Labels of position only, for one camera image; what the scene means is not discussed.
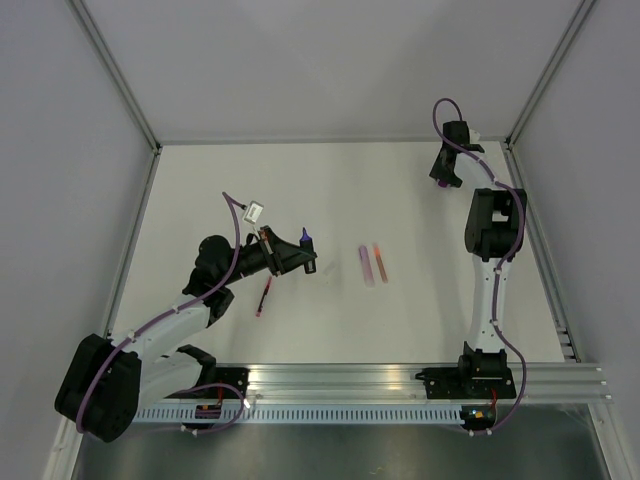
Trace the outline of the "orange pencil-like pen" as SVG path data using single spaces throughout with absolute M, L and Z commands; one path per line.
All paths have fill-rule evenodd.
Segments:
M 379 271 L 379 274 L 380 274 L 381 281 L 384 284 L 387 284 L 389 282 L 389 279 L 388 279 L 388 275 L 387 275 L 387 272 L 386 272 L 385 264 L 384 264 L 384 261 L 383 261 L 382 255 L 381 255 L 381 249 L 380 249 L 379 245 L 374 243 L 373 244 L 373 250 L 374 250 L 374 257 L 375 257 L 375 260 L 376 260 L 376 264 L 377 264 L 377 267 L 378 267 L 378 271 Z

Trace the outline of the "black purple-tip highlighter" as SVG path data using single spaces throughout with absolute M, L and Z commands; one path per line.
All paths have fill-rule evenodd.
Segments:
M 306 254 L 304 263 L 304 271 L 306 274 L 314 274 L 317 272 L 316 258 L 317 254 L 314 249 L 313 240 L 308 234 L 305 227 L 302 228 L 302 236 L 299 240 L 299 246 Z

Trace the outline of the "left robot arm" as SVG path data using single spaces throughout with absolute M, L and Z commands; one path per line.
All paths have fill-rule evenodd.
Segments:
M 220 235 L 205 238 L 177 305 L 127 333 L 91 334 L 79 343 L 55 411 L 108 443 L 129 428 L 136 414 L 164 398 L 208 397 L 217 386 L 217 360 L 186 341 L 225 315 L 234 299 L 230 284 L 263 270 L 274 277 L 298 268 L 313 274 L 316 259 L 307 232 L 290 243 L 264 226 L 238 247 Z

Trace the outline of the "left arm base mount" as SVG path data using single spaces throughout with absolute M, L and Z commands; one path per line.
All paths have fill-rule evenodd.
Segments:
M 218 401 L 238 398 L 234 391 L 221 387 L 221 384 L 234 387 L 243 397 L 246 396 L 250 373 L 248 368 L 219 366 L 214 356 L 193 345 L 184 345 L 177 351 L 194 359 L 200 370 L 196 383 L 190 389 L 180 390 L 171 398 L 214 398 Z

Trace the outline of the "pink highlighter pen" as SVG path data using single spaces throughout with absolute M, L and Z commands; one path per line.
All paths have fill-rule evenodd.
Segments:
M 359 259 L 361 263 L 364 283 L 367 287 L 372 288 L 375 286 L 375 279 L 373 275 L 373 269 L 371 265 L 371 259 L 369 251 L 366 245 L 360 245 L 358 247 Z

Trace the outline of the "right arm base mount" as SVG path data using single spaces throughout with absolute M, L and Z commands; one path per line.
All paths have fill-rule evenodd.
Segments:
M 424 368 L 414 375 L 423 383 L 430 400 L 515 399 L 516 388 L 510 369 L 497 375 L 462 373 L 457 367 Z

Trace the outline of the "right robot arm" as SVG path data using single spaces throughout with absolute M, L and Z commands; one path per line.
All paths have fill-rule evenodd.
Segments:
M 472 192 L 464 245 L 474 268 L 470 332 L 454 367 L 426 368 L 416 377 L 429 399 L 513 399 L 501 317 L 513 260 L 524 238 L 527 193 L 506 188 L 484 160 L 484 149 L 471 139 L 464 120 L 446 122 L 442 146 L 429 176 L 442 187 Z

